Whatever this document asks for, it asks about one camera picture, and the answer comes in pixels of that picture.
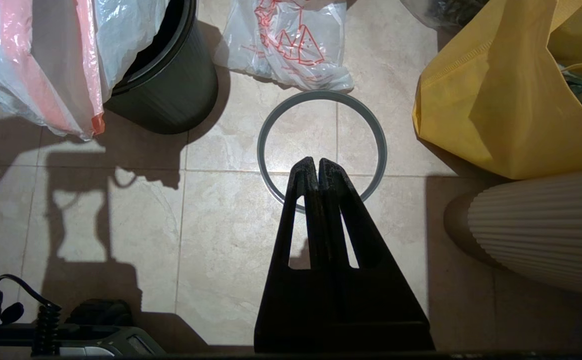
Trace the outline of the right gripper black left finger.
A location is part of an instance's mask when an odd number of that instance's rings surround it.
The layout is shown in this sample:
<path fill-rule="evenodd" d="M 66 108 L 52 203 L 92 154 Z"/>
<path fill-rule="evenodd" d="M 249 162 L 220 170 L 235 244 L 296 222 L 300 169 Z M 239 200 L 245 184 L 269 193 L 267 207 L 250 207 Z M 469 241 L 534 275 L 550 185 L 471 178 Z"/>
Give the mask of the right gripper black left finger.
<path fill-rule="evenodd" d="M 273 246 L 259 319 L 327 326 L 341 321 L 341 223 L 326 188 L 326 164 L 311 157 L 294 164 Z M 298 198 L 305 202 L 309 269 L 289 265 Z"/>

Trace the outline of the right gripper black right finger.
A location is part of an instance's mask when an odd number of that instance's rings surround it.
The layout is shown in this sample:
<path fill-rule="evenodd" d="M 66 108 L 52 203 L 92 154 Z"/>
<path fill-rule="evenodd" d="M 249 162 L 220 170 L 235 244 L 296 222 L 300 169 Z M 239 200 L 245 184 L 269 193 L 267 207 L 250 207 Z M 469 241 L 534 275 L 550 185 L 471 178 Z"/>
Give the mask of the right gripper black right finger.
<path fill-rule="evenodd" d="M 346 322 L 428 319 L 346 171 L 323 158 L 318 189 L 336 312 Z"/>

